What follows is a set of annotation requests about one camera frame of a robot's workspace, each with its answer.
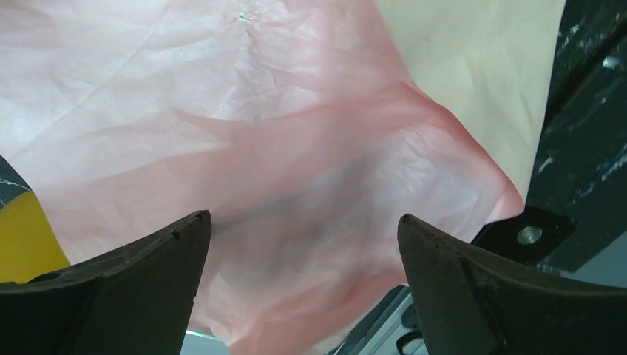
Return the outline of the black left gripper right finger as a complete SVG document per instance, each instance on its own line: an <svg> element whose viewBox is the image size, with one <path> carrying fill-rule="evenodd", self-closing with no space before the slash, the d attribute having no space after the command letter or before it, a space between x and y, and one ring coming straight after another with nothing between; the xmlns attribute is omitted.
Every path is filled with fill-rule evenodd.
<svg viewBox="0 0 627 355"><path fill-rule="evenodd" d="M523 266L410 214L397 240L430 354L624 354L626 290Z"/></svg>

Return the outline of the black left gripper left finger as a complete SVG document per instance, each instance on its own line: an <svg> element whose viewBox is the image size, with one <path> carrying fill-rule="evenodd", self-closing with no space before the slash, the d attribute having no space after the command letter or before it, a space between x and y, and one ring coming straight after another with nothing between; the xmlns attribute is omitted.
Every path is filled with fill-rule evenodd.
<svg viewBox="0 0 627 355"><path fill-rule="evenodd" d="M211 238L194 212L90 260L1 284L3 354L178 354Z"/></svg>

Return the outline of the yellow cylindrical vase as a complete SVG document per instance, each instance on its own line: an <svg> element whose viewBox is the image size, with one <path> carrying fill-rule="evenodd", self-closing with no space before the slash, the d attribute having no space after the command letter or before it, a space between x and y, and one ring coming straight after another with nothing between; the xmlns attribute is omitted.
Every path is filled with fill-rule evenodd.
<svg viewBox="0 0 627 355"><path fill-rule="evenodd" d="M70 265L35 193L1 207L1 281L26 283Z"/></svg>

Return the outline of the pink wrapping paper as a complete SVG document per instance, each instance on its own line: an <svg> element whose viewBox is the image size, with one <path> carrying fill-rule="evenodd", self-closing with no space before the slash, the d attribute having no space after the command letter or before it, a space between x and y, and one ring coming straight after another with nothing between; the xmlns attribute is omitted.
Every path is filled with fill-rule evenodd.
<svg viewBox="0 0 627 355"><path fill-rule="evenodd" d="M406 283L412 214L523 211L563 1L3 1L1 155L88 260L191 212L191 325L323 354Z"/></svg>

